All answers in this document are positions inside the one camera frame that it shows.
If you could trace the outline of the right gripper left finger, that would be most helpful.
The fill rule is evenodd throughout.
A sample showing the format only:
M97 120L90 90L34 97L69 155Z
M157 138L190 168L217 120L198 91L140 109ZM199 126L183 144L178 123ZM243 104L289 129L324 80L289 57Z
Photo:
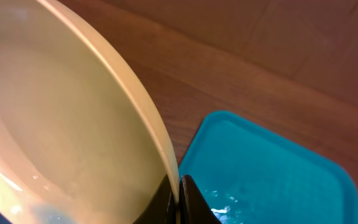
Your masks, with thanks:
M167 176L134 224L176 224L176 204Z

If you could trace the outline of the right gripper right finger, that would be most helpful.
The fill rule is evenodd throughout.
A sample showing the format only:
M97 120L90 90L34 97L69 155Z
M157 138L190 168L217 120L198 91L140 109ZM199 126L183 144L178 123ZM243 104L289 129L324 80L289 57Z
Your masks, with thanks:
M181 224L221 224L190 175L181 177L179 208Z

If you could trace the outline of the yellow-green plate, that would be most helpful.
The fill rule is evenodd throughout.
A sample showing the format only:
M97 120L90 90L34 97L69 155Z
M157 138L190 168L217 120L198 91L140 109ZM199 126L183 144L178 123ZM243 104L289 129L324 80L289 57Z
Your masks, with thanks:
M116 49L58 1L0 1L0 213L12 223L133 223L172 142Z

